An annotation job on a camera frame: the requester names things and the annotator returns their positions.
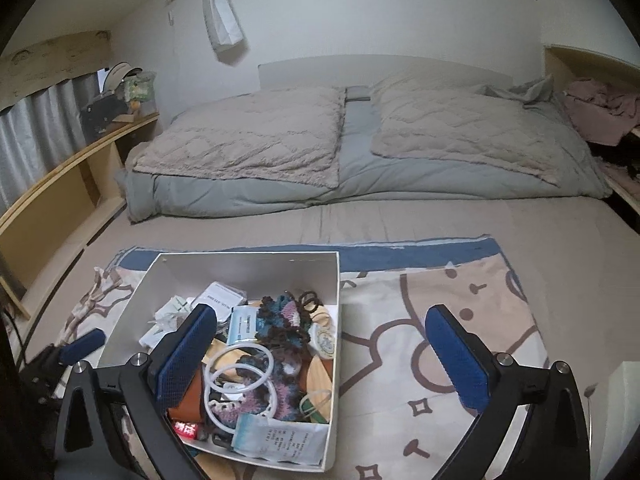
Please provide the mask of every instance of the cardboard box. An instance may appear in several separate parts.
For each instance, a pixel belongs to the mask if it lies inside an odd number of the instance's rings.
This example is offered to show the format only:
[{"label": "cardboard box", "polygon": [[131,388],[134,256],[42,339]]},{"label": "cardboard box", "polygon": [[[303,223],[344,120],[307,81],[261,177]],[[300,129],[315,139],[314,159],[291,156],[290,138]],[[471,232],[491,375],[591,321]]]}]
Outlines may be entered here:
[{"label": "cardboard box", "polygon": [[338,387],[340,377],[340,263],[338,253],[171,253],[160,254],[129,300],[107,340],[99,367],[124,364],[136,352],[145,351],[138,340],[148,330],[154,312],[172,296],[183,298],[199,295],[210,283],[222,282],[247,292],[250,300],[263,296],[273,298],[285,290],[314,290],[334,319],[336,351],[331,422],[324,457],[318,466],[286,462],[267,462],[249,458],[209,442],[185,440],[189,446],[211,454],[288,471],[324,472],[335,461],[338,423]]}]

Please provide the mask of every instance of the red package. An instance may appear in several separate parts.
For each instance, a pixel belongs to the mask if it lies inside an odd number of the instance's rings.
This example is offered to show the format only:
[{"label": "red package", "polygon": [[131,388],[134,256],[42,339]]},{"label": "red package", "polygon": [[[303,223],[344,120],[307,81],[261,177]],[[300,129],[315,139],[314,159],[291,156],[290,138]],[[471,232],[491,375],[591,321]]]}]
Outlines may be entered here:
[{"label": "red package", "polygon": [[174,422],[174,431],[183,438],[196,438],[198,436],[198,425],[190,422]]}]

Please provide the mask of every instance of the silver bolt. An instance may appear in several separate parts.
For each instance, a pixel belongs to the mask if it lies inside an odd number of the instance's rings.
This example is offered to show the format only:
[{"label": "silver bolt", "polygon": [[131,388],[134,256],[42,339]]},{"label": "silver bolt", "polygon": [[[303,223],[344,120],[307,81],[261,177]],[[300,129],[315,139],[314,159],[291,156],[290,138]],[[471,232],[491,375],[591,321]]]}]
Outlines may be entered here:
[{"label": "silver bolt", "polygon": [[133,354],[129,362],[134,366],[142,366],[146,363],[146,360],[149,359],[149,356],[144,352],[138,352],[137,354]]},{"label": "silver bolt", "polygon": [[500,352],[495,358],[502,366],[511,366],[513,364],[513,357],[505,352]]},{"label": "silver bolt", "polygon": [[571,368],[564,361],[556,361],[556,370],[561,374],[568,374],[571,371]]},{"label": "silver bolt", "polygon": [[89,363],[87,361],[78,361],[76,364],[74,364],[73,371],[76,374],[81,374],[86,370],[88,365]]}]

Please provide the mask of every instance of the white wall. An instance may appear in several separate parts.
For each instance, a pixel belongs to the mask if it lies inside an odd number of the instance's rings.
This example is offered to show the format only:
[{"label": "white wall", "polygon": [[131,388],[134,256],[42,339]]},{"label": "white wall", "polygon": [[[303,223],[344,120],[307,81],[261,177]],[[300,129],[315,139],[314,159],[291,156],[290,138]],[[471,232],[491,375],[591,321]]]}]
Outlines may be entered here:
[{"label": "white wall", "polygon": [[[158,72],[167,123],[200,102],[258,89],[257,66],[332,54],[399,54],[452,60],[516,81],[542,71],[534,0],[231,0],[247,39],[220,62],[202,0],[150,0],[112,28],[115,60]],[[168,23],[167,11],[174,15]]]},{"label": "white wall", "polygon": [[640,46],[609,0],[538,0],[541,39],[640,65]]}]

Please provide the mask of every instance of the pink clothing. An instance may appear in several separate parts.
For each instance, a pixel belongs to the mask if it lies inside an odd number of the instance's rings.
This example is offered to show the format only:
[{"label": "pink clothing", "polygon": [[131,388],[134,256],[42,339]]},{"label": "pink clothing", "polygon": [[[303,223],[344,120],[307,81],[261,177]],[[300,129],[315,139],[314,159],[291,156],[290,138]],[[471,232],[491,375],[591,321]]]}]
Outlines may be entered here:
[{"label": "pink clothing", "polygon": [[583,139],[617,146],[640,124],[640,94],[619,90],[593,79],[578,79],[566,89],[564,107]]}]

